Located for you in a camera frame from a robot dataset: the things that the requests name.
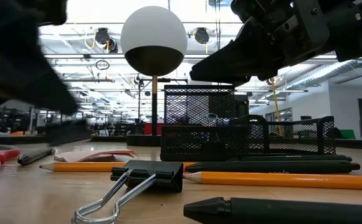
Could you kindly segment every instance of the white wall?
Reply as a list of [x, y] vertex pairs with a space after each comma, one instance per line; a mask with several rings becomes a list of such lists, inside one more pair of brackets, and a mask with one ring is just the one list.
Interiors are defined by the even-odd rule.
[[339, 129], [352, 129], [355, 138], [361, 139], [358, 99], [362, 99], [362, 86], [331, 84], [329, 91], [331, 115], [335, 117], [335, 126]]
[[[279, 110], [293, 109], [293, 120], [299, 121], [301, 116], [322, 118], [330, 115], [330, 100], [328, 82], [320, 83], [319, 87], [307, 88], [308, 93], [292, 93], [286, 101], [279, 101]], [[269, 106], [259, 106], [250, 109], [250, 114], [264, 115], [275, 111], [275, 103]]]

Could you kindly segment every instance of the robotic arm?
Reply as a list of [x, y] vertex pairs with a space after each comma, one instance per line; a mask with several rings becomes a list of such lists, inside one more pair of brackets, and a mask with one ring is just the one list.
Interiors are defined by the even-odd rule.
[[231, 9], [244, 25], [193, 66], [193, 80], [241, 85], [331, 51], [339, 62], [362, 57], [362, 1], [233, 0]]

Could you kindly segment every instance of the black pen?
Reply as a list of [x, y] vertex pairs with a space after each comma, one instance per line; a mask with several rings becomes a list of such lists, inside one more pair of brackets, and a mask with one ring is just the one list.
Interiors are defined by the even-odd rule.
[[362, 205], [218, 197], [185, 205], [183, 215], [209, 224], [362, 224]]
[[25, 166], [25, 165], [31, 164], [34, 161], [37, 161], [45, 156], [53, 155], [54, 152], [55, 152], [55, 149], [52, 149], [52, 148], [30, 151], [28, 153], [21, 154], [17, 158], [17, 162], [20, 165]]
[[198, 162], [185, 167], [186, 172], [260, 172], [287, 174], [347, 174], [361, 166], [348, 161], [246, 161]]

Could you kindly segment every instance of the ceiling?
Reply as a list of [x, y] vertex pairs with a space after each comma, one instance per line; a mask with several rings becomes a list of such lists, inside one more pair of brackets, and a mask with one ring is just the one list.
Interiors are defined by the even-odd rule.
[[[199, 54], [206, 56], [212, 54], [229, 41], [235, 39], [242, 23], [230, 9], [231, 0], [223, 0], [220, 6], [214, 7], [214, 0], [68, 0], [68, 20], [62, 26], [45, 26], [40, 28], [40, 45], [45, 54], [105, 54], [105, 50], [98, 45], [93, 45], [94, 33], [98, 28], [108, 28], [108, 33], [117, 42], [118, 53], [121, 51], [121, 29], [128, 16], [139, 8], [145, 6], [161, 6], [170, 9], [183, 22], [188, 38], [188, 49], [186, 54]], [[205, 27], [210, 36], [208, 46], [198, 44], [193, 38], [194, 31], [198, 27]], [[114, 117], [122, 115], [126, 118], [137, 118], [138, 110], [138, 85], [134, 79], [138, 72], [131, 68], [123, 57], [105, 59], [110, 65], [106, 70], [100, 70], [102, 66], [96, 66], [100, 59], [84, 58], [55, 58], [49, 62], [57, 71], [58, 75], [69, 85], [74, 96], [82, 106], [85, 114], [104, 116], [113, 114]], [[201, 59], [186, 59], [169, 75], [164, 78], [188, 80], [191, 67]], [[301, 75], [320, 66], [321, 63], [302, 63], [293, 67], [279, 70], [276, 77], [276, 86], [284, 86]], [[342, 74], [332, 79], [336, 82], [342, 78], [356, 74], [355, 71]], [[162, 90], [164, 85], [185, 84], [183, 81], [171, 83], [158, 83], [158, 89]], [[145, 92], [152, 89], [151, 83], [145, 81], [144, 90], [141, 93], [142, 118], [151, 116], [151, 96]], [[269, 89], [266, 82], [259, 81], [253, 77], [249, 83], [237, 87], [243, 89]], [[260, 98], [262, 94], [254, 93], [253, 98]], [[164, 94], [158, 93], [158, 114], [163, 117]]]

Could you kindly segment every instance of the wooden table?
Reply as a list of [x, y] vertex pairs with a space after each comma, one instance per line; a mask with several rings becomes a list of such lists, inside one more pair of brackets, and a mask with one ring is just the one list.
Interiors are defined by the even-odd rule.
[[[42, 144], [20, 146], [24, 151], [43, 147]], [[125, 143], [88, 142], [67, 146], [61, 151], [125, 149]], [[139, 159], [158, 160], [160, 149], [128, 147], [138, 152]], [[362, 166], [362, 150], [338, 149], [339, 154], [353, 157]], [[0, 224], [70, 223], [76, 209], [102, 197], [114, 184], [110, 173], [60, 173], [38, 168], [52, 162], [46, 157], [34, 164], [20, 167], [9, 161], [0, 173]], [[362, 169], [355, 172], [362, 175]], [[116, 198], [125, 192], [123, 187]], [[183, 205], [213, 197], [250, 197], [282, 200], [308, 200], [362, 204], [362, 190], [309, 189], [291, 187], [250, 187], [201, 185], [184, 180], [183, 192], [153, 194], [145, 192], [121, 210], [118, 223], [196, 223], [183, 217]], [[92, 217], [111, 214], [114, 201]]]

